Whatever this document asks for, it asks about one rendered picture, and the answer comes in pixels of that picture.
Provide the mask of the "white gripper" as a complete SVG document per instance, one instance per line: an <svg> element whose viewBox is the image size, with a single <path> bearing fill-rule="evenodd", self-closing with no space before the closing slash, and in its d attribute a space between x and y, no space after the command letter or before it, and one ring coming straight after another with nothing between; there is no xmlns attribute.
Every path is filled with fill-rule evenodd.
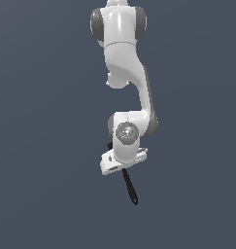
<svg viewBox="0 0 236 249"><path fill-rule="evenodd" d="M131 167L132 165L144 161L147 158L147 148L140 148L134 161L129 163L120 163L114 158L114 150L110 150L101 156L100 167L103 175L121 171L123 168Z"/></svg>

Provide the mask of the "thin black stick object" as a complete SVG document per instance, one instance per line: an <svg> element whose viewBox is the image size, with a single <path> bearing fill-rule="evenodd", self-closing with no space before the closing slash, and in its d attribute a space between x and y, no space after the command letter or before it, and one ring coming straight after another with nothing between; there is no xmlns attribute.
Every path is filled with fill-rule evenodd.
<svg viewBox="0 0 236 249"><path fill-rule="evenodd" d="M129 197L131 199L131 201L137 205L138 204L138 197L137 197L137 194L136 194L136 191L131 183L131 180L130 180L130 177L127 173L127 170L124 168L122 170L122 174L123 174L123 178L124 178L124 181L126 183L126 187L127 187L127 190L128 190L128 194L129 194Z"/></svg>

